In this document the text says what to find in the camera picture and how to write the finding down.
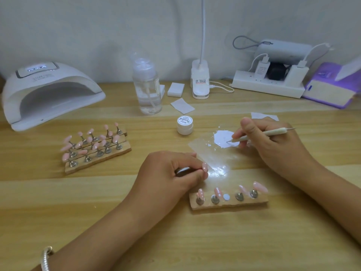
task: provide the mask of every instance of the silver bracelet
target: silver bracelet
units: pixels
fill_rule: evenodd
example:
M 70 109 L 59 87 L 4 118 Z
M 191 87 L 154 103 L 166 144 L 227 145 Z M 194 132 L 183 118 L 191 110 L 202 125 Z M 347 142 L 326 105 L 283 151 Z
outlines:
M 49 271 L 48 256 L 51 256 L 52 254 L 54 254 L 54 251 L 51 246 L 48 246 L 47 248 L 44 249 L 42 253 L 42 259 L 40 260 L 42 271 Z

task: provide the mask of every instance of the forearm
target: forearm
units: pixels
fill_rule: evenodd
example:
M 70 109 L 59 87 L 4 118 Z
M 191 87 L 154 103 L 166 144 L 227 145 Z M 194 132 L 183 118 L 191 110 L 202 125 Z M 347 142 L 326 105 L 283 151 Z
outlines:
M 320 204 L 361 244 L 361 189 L 319 167 L 313 176 L 296 184 Z
M 122 204 L 52 255 L 50 271 L 106 271 L 146 229 Z M 37 266 L 33 271 L 41 270 Z

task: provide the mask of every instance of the white paper square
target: white paper square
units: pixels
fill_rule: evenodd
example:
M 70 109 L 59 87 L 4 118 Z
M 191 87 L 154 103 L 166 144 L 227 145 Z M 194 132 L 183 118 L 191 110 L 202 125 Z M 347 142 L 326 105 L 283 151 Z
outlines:
M 274 119 L 275 121 L 279 121 L 278 117 L 276 115 L 267 115 L 257 112 L 251 112 L 250 113 L 252 119 L 263 119 L 265 117 L 270 117 L 271 119 Z
M 174 101 L 173 103 L 170 103 L 175 109 L 177 109 L 179 112 L 182 112 L 183 114 L 187 114 L 191 111 L 193 111 L 195 108 L 191 105 L 187 104 L 183 98 L 180 98 L 179 100 Z

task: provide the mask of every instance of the purple book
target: purple book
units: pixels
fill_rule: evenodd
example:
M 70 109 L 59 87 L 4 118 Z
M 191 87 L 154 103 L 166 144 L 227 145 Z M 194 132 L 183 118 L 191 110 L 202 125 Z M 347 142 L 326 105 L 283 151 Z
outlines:
M 302 97 L 337 108 L 345 108 L 361 91 L 361 56 L 341 66 L 322 63 L 305 87 Z

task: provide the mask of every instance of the wooden table surface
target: wooden table surface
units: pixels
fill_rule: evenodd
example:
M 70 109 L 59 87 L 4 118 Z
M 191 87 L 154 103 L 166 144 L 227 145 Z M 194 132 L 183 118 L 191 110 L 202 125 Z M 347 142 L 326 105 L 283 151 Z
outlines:
M 165 95 L 163 110 L 144 116 L 132 83 L 101 84 L 105 100 L 24 132 L 0 115 L 0 270 L 29 270 L 45 246 L 58 250 L 95 223 L 125 197 L 148 153 L 190 151 L 189 142 L 224 123 L 234 131 L 250 112 L 290 122 L 319 162 L 361 186 L 361 98 L 346 110 L 246 90 L 212 90 L 196 100 L 185 83 L 183 98 L 195 108 L 189 136 L 176 130 L 181 114 L 170 103 L 177 98 Z M 168 90 L 170 82 L 163 84 Z M 133 150 L 65 176 L 62 140 L 90 128 L 100 134 L 115 121 L 126 127 Z M 255 179 L 270 191 L 267 207 L 194 213 L 184 196 L 114 270 L 361 270 L 360 246 L 259 158 L 245 156 L 226 176 L 211 174 L 205 188 Z

